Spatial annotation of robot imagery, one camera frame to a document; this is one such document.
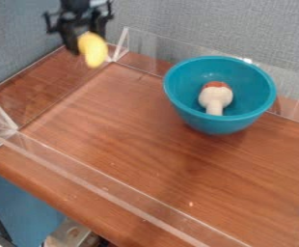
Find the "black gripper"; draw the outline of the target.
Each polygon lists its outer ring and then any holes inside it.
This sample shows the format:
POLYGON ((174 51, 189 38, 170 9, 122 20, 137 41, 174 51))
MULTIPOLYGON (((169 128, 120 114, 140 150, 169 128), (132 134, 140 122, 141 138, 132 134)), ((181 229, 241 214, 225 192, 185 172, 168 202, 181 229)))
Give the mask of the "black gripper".
POLYGON ((78 55, 77 36, 73 27, 88 26, 89 31, 105 38, 105 25, 113 19, 113 0, 58 0, 56 12, 44 12, 46 33, 60 31, 66 50, 78 55))

